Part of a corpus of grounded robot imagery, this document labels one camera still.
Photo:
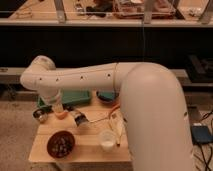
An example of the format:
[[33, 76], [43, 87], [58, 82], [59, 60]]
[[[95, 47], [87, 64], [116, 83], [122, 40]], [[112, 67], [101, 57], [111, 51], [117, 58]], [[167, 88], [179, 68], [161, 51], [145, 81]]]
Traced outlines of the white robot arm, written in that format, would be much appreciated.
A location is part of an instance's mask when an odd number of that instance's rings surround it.
[[50, 58], [39, 55], [21, 74], [20, 82], [49, 105], [61, 102], [63, 90], [119, 93], [133, 170], [195, 171], [185, 96], [179, 80], [166, 67], [118, 62], [58, 69]]

